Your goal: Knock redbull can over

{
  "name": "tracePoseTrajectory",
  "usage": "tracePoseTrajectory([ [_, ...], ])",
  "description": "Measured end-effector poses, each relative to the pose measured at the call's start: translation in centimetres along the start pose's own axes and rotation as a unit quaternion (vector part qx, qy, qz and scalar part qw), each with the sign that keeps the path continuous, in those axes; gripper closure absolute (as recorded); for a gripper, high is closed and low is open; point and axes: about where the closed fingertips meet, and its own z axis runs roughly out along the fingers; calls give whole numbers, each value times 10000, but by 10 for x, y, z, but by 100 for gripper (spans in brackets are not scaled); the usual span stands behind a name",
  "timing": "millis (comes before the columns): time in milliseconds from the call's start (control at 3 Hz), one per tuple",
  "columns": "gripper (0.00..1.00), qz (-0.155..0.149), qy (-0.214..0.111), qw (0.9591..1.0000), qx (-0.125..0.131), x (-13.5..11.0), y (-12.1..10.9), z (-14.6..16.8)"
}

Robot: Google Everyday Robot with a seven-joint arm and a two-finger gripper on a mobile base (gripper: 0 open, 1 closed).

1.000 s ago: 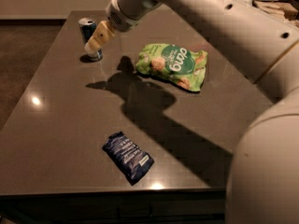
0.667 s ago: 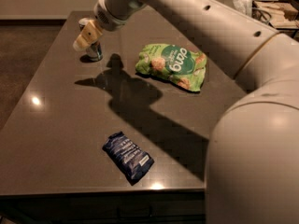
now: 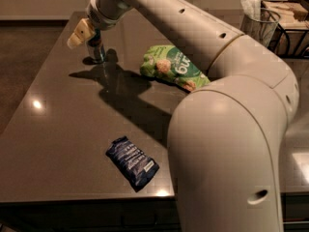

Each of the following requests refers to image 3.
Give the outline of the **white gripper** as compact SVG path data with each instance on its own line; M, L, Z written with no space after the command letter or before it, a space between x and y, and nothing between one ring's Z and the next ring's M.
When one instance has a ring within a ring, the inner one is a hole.
M77 23L67 41L68 47L73 49L89 41L96 34L95 28L101 31L113 28L131 9L122 0L90 0L86 9L88 18L82 18Z

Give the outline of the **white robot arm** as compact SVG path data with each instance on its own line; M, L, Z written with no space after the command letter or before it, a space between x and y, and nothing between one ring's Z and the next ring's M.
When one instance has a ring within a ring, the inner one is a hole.
M136 9L212 77L175 109L167 145L183 232L284 232L279 151L299 100L291 68L184 0L91 0L75 47Z

